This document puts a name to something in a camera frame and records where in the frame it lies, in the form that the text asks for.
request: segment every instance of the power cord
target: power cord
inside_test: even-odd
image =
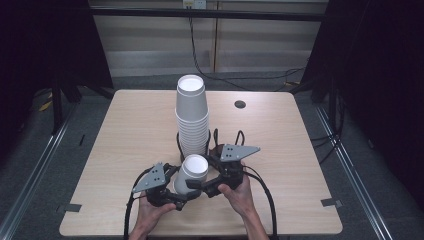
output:
[[[197,71],[203,76],[203,77],[205,77],[205,78],[208,78],[208,79],[212,79],[212,80],[218,80],[218,81],[223,81],[223,82],[225,82],[225,83],[228,83],[228,84],[230,84],[230,85],[232,85],[232,86],[234,86],[234,87],[237,87],[237,88],[240,88],[240,89],[243,89],[243,90],[246,90],[246,91],[255,91],[255,90],[252,90],[252,89],[248,89],[248,88],[245,88],[245,87],[243,87],[243,86],[240,86],[240,85],[237,85],[237,84],[234,84],[234,83],[232,83],[232,82],[230,82],[229,80],[249,80],[249,79],[251,79],[251,80],[254,80],[254,79],[266,79],[266,80],[269,80],[269,79],[279,79],[279,78],[285,78],[285,82],[284,82],[284,84],[283,84],[283,86],[282,87],[280,87],[280,88],[278,88],[278,89],[275,89],[275,90],[273,90],[273,92],[278,92],[278,91],[280,91],[281,89],[283,89],[285,86],[286,86],[286,84],[287,83],[290,83],[290,84],[293,84],[293,85],[295,85],[296,83],[294,83],[294,82],[288,82],[288,79],[287,79],[287,77],[288,76],[290,76],[290,75],[293,75],[293,74],[295,74],[296,72],[298,72],[298,71],[301,71],[301,70],[304,70],[306,67],[302,67],[302,68],[293,68],[293,69],[289,69],[289,70],[287,70],[287,71],[285,71],[285,74],[283,74],[283,75],[279,75],[279,76],[273,76],[273,77],[230,77],[230,78],[219,78],[219,77],[213,77],[213,76],[210,76],[210,75],[206,75],[201,69],[200,69],[200,66],[199,66],[199,63],[198,63],[198,61],[197,61],[197,55],[196,55],[196,45],[195,45],[195,43],[194,43],[194,33],[193,33],[193,19],[192,18],[189,18],[189,22],[190,22],[190,34],[191,34],[191,46],[192,46],[192,54],[193,54],[193,60],[194,60],[194,65],[195,65],[195,67],[196,67],[196,69],[197,69]]]
[[[144,170],[135,180],[133,188],[135,188],[135,186],[137,186],[137,183],[140,181],[140,179],[146,174],[148,173],[150,170],[152,170],[153,167],[148,168],[146,170]],[[133,197],[134,194],[131,192],[130,194],[130,198],[128,199],[128,203],[127,203],[127,209],[125,211],[125,220],[124,220],[124,240],[128,240],[129,238],[129,234],[128,234],[128,228],[129,228],[129,223],[130,223],[130,214],[131,214],[131,209],[132,209],[132,205],[134,203],[134,201],[140,197]]]
[[[262,186],[262,188],[265,191],[266,197],[268,198],[268,202],[269,202],[269,207],[271,209],[271,218],[272,218],[272,235],[270,237],[270,239],[272,240],[278,240],[278,235],[277,235],[277,214],[275,211],[275,204],[274,204],[274,200],[272,199],[272,195],[271,192],[269,191],[268,187],[266,186],[265,182],[262,180],[262,178],[259,176],[259,174],[253,170],[258,176],[253,175],[249,172],[243,171],[243,173],[251,178],[256,179]]]
[[[320,139],[325,139],[326,138],[326,141],[324,141],[323,143],[318,144],[318,145],[315,145],[314,146],[314,149],[317,149],[317,148],[319,148],[319,147],[321,147],[321,146],[325,145],[326,143],[331,142],[333,140],[336,141],[334,143],[333,147],[327,153],[327,155],[325,155],[325,157],[319,161],[319,164],[324,163],[330,157],[331,153],[333,153],[333,151],[341,143],[343,125],[344,125],[344,120],[345,120],[346,104],[344,103],[343,99],[341,98],[341,96],[339,94],[337,95],[337,98],[338,98],[338,111],[339,111],[339,114],[340,114],[340,116],[339,116],[339,122],[340,122],[339,127],[330,136],[322,137],[322,138],[317,138],[317,139],[311,139],[311,141],[314,141],[314,140],[320,140]]]

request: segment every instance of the wooden table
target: wooden table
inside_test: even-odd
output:
[[[245,145],[261,151],[244,159],[264,179],[275,201],[279,235],[337,234],[342,224],[334,206],[293,96],[289,93],[206,92],[211,132],[219,142],[234,144],[237,132]],[[242,100],[243,109],[234,103]],[[81,175],[72,204],[60,226],[65,236],[123,234],[129,193],[136,177],[157,162],[180,165],[176,145],[176,91],[120,90],[115,94]],[[210,171],[208,178],[213,178]],[[251,179],[256,208],[272,233],[269,203],[260,184]],[[138,202],[133,206],[130,231]],[[159,221],[152,236],[245,235],[241,218],[221,194],[205,194]]]

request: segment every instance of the metal rail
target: metal rail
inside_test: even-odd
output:
[[[75,112],[77,104],[73,104],[68,117],[63,122],[62,127],[57,131],[57,133],[50,137],[49,142],[47,143],[46,148],[44,149],[41,157],[39,158],[37,165],[32,171],[30,177],[19,193],[18,198],[16,199],[13,206],[7,212],[6,217],[4,218],[0,226],[0,239],[9,240],[12,239],[16,229],[18,228],[19,222],[21,221],[26,209],[28,208],[32,197],[34,196],[35,191],[44,173],[47,170],[50,162],[53,159],[53,155],[61,142],[66,129],[68,128],[69,120]]]
[[[284,12],[253,12],[233,10],[199,10],[176,8],[135,8],[135,7],[104,7],[91,6],[89,8],[72,7],[38,7],[46,13],[90,13],[101,16],[133,16],[133,17],[185,17],[185,18],[224,18],[224,19],[256,19],[279,21],[323,22],[342,19],[342,17],[327,17],[325,14],[313,13],[284,13]]]
[[[321,123],[324,126],[325,131],[327,132],[327,135],[332,136],[334,132],[330,127],[327,113],[322,107],[318,107],[317,112]],[[359,201],[361,202],[362,207],[364,208],[368,220],[370,221],[375,233],[377,234],[378,239],[392,240],[393,238],[384,221],[384,218],[378,210],[377,206],[375,205],[374,201],[368,194],[367,189],[365,188],[358,172],[355,169],[355,165],[347,154],[342,142],[337,142],[338,141],[335,138],[331,138],[331,143],[333,144],[333,146],[335,146],[335,150],[337,156],[339,157],[340,163],[342,164],[346,175],[349,178],[353,189],[355,190],[356,196],[359,198]]]

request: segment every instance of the cup rim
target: cup rim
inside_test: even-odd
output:
[[[195,172],[192,172],[191,170],[190,170],[190,168],[189,167],[187,167],[187,164],[189,163],[189,160],[191,159],[191,158],[194,158],[194,157],[196,157],[196,158],[199,158],[199,159],[202,159],[202,165],[203,165],[203,167],[204,166],[206,166],[206,170],[205,171],[203,171],[202,173],[195,173]],[[183,164],[182,164],[182,166],[181,166],[181,169],[187,174],[187,175],[189,175],[190,177],[194,177],[194,178],[201,178],[201,177],[203,177],[203,176],[205,176],[206,174],[208,174],[208,167],[209,167],[209,165],[208,165],[208,161],[204,158],[204,157],[202,157],[201,155],[199,155],[199,154],[190,154],[190,155],[188,155],[187,157],[185,157],[185,159],[184,159],[184,161],[183,161]]]
[[[196,80],[198,80],[201,83],[201,87],[198,88],[198,89],[196,89],[196,90],[194,90],[194,91],[187,91],[187,90],[183,89],[182,87],[180,87],[180,85],[182,84],[182,82],[184,80],[187,80],[187,79],[196,79]],[[180,94],[184,95],[184,96],[195,97],[195,96],[197,96],[197,95],[199,95],[199,94],[201,94],[202,92],[205,91],[205,83],[203,81],[203,78],[201,78],[201,77],[199,77],[197,75],[194,75],[194,74],[184,75],[184,76],[180,77],[180,79],[178,79],[177,91]]]
[[[199,139],[199,141],[187,142],[180,139],[180,146],[183,146],[185,149],[199,149],[204,148],[208,139]]]
[[[181,126],[178,125],[178,130],[182,131],[182,132],[187,132],[187,133],[196,133],[196,132],[200,132],[200,131],[207,131],[207,129],[209,124],[204,124],[201,126],[194,126],[194,127],[186,127],[186,126]]]
[[[178,121],[181,121],[181,122],[186,123],[186,124],[195,124],[195,123],[200,123],[200,122],[202,122],[202,121],[205,121],[205,119],[209,116],[209,108],[208,108],[208,110],[207,110],[207,112],[206,112],[206,115],[205,115],[203,118],[201,118],[201,119],[199,119],[199,120],[196,120],[196,121],[188,121],[188,120],[184,120],[184,119],[182,119],[182,118],[178,115],[178,113],[177,113],[177,108],[175,108],[175,116],[177,116],[177,120],[178,120]]]
[[[208,119],[205,119],[205,121],[202,122],[198,122],[198,123],[182,123],[180,121],[177,121],[177,125],[183,128],[187,128],[187,129],[192,129],[192,128],[199,128],[199,127],[204,127],[205,125],[208,125],[209,121]]]
[[[190,146],[203,146],[207,141],[208,141],[208,136],[200,136],[197,138],[190,138],[190,139],[186,139],[186,138],[179,138],[178,139],[180,141],[180,143],[183,143],[183,145],[185,144],[189,144]]]
[[[184,140],[194,141],[194,140],[200,140],[200,139],[203,139],[203,138],[207,138],[208,134],[207,133],[197,133],[197,134],[184,134],[184,133],[182,133],[179,136],[180,136],[180,138],[182,138]]]
[[[209,129],[205,126],[199,129],[178,129],[178,133],[182,136],[199,136],[199,135],[208,135]]]

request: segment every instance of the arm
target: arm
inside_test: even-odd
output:
[[[139,199],[137,221],[129,236],[129,240],[145,240],[147,235],[156,227],[162,215],[175,209],[175,204],[169,203],[161,207],[152,206],[146,199]]]
[[[253,203],[250,180],[246,175],[243,176],[243,183],[237,189],[232,190],[229,186],[221,184],[218,186],[218,190],[228,199],[233,209],[240,214],[249,240],[269,239]]]

